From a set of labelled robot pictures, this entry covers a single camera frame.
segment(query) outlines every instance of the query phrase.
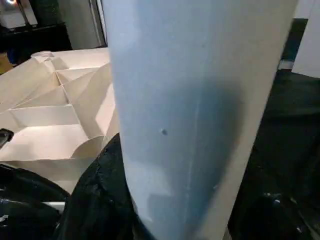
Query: black plastic bag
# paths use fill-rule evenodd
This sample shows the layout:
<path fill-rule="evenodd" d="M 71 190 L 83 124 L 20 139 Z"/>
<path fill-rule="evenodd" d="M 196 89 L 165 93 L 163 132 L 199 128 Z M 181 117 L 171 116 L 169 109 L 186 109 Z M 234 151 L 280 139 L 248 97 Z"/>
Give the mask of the black plastic bag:
<path fill-rule="evenodd" d="M 117 134 L 78 181 L 54 240 L 132 240 L 135 219 Z"/>
<path fill-rule="evenodd" d="M 22 168 L 0 164 L 0 191 L 31 197 L 39 202 L 65 202 L 70 194 L 52 181 Z"/>
<path fill-rule="evenodd" d="M 1 240 L 47 240 L 60 217 L 57 210 L 31 197 L 0 191 Z"/>

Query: black trash bag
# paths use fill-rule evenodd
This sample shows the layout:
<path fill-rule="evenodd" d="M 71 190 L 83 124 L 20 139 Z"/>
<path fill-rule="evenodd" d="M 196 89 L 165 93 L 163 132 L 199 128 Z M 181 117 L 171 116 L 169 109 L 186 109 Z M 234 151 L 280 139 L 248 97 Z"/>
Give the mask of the black trash bag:
<path fill-rule="evenodd" d="M 0 191 L 0 239 L 48 240 L 61 215 L 54 208 L 25 195 Z"/>
<path fill-rule="evenodd" d="M 286 181 L 253 148 L 228 223 L 233 240 L 312 240 Z"/>
<path fill-rule="evenodd" d="M 5 128 L 0 129 L 0 149 L 7 143 L 12 140 L 15 133 Z"/>
<path fill-rule="evenodd" d="M 53 240 L 132 240 L 135 218 L 117 134 L 79 179 Z"/>
<path fill-rule="evenodd" d="M 320 114 L 320 78 L 279 70 L 263 118 L 306 117 Z"/>
<path fill-rule="evenodd" d="M 0 191 L 32 197 L 39 202 L 66 202 L 70 194 L 48 179 L 22 168 L 0 164 Z"/>

